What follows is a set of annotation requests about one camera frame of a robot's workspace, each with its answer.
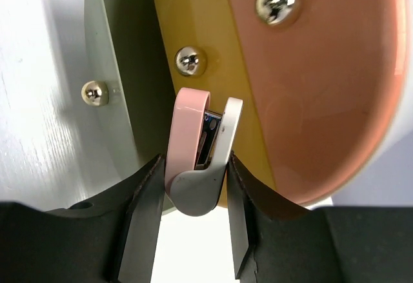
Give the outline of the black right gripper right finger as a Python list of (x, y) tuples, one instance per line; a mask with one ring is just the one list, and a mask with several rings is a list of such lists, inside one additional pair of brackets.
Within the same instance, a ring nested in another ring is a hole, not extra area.
[(412, 209), (308, 210), (231, 155), (227, 201), (240, 282), (411, 282)]

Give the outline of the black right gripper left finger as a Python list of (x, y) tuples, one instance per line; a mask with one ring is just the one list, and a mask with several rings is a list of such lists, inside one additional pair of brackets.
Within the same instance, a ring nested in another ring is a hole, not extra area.
[(2, 282), (150, 282), (164, 200), (162, 156), (64, 209), (1, 203)]

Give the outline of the pink white eraser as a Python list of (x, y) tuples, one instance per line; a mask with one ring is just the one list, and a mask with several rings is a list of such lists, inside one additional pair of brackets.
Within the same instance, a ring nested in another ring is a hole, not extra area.
[(243, 101), (209, 109), (210, 92), (181, 88), (176, 96), (165, 164), (165, 191), (174, 207), (199, 217), (219, 201)]

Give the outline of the beige orange drawer container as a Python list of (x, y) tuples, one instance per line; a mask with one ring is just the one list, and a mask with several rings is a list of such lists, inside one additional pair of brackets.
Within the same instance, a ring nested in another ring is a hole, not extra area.
[(242, 99), (235, 153), (302, 205), (412, 131), (412, 0), (85, 0), (85, 32), (121, 179), (166, 152), (184, 87)]

